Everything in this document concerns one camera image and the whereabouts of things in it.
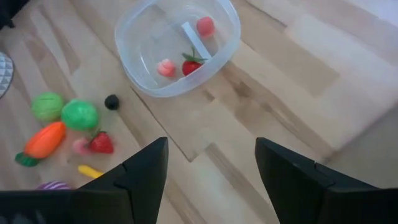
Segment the toy carrot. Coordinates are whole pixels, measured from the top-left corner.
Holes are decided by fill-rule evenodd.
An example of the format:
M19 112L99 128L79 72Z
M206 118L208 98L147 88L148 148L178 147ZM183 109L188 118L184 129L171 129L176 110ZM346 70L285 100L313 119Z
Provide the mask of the toy carrot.
M61 121L41 129L27 142L24 152L17 154L15 161L27 167L36 166L41 159L56 150L65 137L65 132L65 125Z

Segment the red toy fruit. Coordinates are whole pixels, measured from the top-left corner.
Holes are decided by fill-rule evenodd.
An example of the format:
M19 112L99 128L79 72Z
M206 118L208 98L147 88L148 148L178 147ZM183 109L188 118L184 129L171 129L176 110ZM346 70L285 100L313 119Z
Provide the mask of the red toy fruit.
M209 38L214 35L215 27L213 20L206 16L200 18L197 22L197 30L201 38Z
M194 72L196 69L202 66L202 63L206 60L204 58L195 57L195 49L192 47L192 55L182 53L185 58L184 63L182 63L182 73L187 76Z
M90 141L88 149L92 152L113 153L113 144L111 138L104 131L100 131L97 135Z
M193 62L193 61L184 61L182 64L182 73L187 76L191 74L193 71L201 67L201 64L198 62Z

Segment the plastic container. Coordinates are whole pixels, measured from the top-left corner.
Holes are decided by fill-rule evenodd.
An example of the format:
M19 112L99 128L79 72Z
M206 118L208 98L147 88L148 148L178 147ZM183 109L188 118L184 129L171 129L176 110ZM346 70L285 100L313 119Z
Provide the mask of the plastic container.
M216 32L201 39L197 20L209 16ZM131 81L150 96L170 97L201 85L232 57L239 46L241 25L229 0L142 0L120 18L115 30L124 69ZM197 54L207 61L197 70L182 74L182 53ZM171 59L177 77L157 73L157 64Z

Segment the black ball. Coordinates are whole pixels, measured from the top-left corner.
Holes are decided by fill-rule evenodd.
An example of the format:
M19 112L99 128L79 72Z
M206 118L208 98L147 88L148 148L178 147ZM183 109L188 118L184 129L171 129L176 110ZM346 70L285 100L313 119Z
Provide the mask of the black ball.
M119 98L115 94L109 95L105 99L105 106L109 110L117 110L117 109L119 109Z

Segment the gray object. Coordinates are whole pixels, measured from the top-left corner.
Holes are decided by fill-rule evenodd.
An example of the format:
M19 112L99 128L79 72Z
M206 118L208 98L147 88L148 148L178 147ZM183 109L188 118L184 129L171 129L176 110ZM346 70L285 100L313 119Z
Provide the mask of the gray object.
M12 60L7 55L0 52L0 97L8 90L13 74L14 66Z

